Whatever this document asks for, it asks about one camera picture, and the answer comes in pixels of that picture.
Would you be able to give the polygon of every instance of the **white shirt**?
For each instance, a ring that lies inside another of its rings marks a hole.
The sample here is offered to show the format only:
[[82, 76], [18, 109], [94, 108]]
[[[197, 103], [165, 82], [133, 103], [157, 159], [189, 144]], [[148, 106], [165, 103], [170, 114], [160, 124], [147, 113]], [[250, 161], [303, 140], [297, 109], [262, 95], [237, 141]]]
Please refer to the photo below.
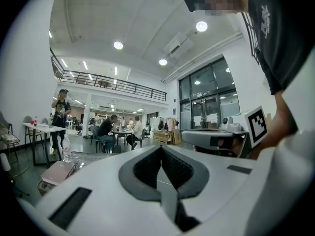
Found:
[[134, 126], [134, 135], [139, 139], [141, 139], [142, 136], [142, 129], [142, 123], [138, 120]]

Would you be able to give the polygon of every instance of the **ceiling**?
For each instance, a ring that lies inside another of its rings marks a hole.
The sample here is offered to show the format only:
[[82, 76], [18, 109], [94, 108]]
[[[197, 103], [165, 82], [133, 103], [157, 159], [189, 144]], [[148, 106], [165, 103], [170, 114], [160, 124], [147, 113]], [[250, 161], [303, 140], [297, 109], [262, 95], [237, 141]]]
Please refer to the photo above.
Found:
[[[71, 106], [78, 106], [78, 107], [85, 107], [84, 104], [86, 103], [87, 94], [80, 93], [80, 92], [68, 92], [67, 100], [69, 101]], [[125, 111], [137, 111], [139, 109], [144, 109], [145, 112], [158, 112], [161, 107], [155, 107], [152, 105], [146, 105], [134, 101], [126, 101], [120, 100], [115, 98], [109, 97], [102, 97], [97, 95], [92, 95], [92, 106], [93, 108], [97, 109], [98, 107], [107, 107], [111, 108], [111, 104], [115, 106], [115, 110], [125, 110]]]
[[[207, 22], [205, 32], [196, 30], [199, 21]], [[235, 33], [227, 17], [190, 13], [184, 0], [55, 0], [50, 31], [58, 56], [105, 60], [161, 79]], [[169, 59], [164, 48], [179, 32], [193, 46]], [[116, 50], [115, 41], [124, 48]], [[162, 58], [166, 66], [159, 65]]]
[[[65, 67], [64, 64], [62, 63], [62, 59], [65, 61], [67, 67]], [[128, 80], [130, 72], [129, 68], [126, 68], [124, 66], [117, 66], [117, 75], [115, 75], [114, 72], [115, 64], [105, 61], [98, 61], [94, 59], [58, 57], [58, 60], [66, 70], [103, 75], [123, 81]], [[88, 70], [85, 69], [83, 61], [86, 63]]]

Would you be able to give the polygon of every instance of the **ceiling light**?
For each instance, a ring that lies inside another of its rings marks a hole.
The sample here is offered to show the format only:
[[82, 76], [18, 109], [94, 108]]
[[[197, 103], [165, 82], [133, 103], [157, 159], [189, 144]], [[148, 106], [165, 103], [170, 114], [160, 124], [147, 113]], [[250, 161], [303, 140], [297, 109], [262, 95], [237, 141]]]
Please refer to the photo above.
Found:
[[160, 65], [166, 65], [166, 64], [167, 64], [167, 60], [165, 60], [165, 59], [160, 59], [159, 64], [160, 64]]
[[63, 62], [65, 67], [68, 67], [67, 64], [65, 63], [65, 61], [63, 59], [61, 59], [61, 61]]
[[118, 50], [121, 50], [124, 47], [124, 45], [122, 44], [122, 42], [116, 41], [114, 43], [114, 47]]
[[196, 27], [198, 31], [203, 32], [206, 31], [206, 29], [208, 28], [208, 24], [204, 21], [200, 21], [197, 23]]
[[85, 63], [85, 61], [83, 61], [83, 64], [84, 64], [85, 69], [87, 70], [88, 67], [87, 67], [87, 64]]

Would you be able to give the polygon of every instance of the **glass door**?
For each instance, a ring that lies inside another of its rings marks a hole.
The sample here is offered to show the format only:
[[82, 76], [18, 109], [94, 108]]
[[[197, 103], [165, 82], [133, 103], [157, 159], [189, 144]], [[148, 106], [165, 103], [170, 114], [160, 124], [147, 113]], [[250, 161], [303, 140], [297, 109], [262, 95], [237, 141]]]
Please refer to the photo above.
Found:
[[220, 106], [216, 96], [197, 99], [192, 102], [192, 128], [218, 128]]

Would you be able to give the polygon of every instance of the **white pillar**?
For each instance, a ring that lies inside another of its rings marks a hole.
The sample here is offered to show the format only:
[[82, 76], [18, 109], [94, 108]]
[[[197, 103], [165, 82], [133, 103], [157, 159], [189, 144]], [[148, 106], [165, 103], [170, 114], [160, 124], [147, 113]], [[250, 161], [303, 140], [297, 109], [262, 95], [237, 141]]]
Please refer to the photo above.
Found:
[[91, 106], [92, 106], [92, 95], [88, 94], [88, 97], [85, 103], [85, 109], [84, 109], [82, 136], [86, 136], [89, 133], [89, 120], [90, 120]]

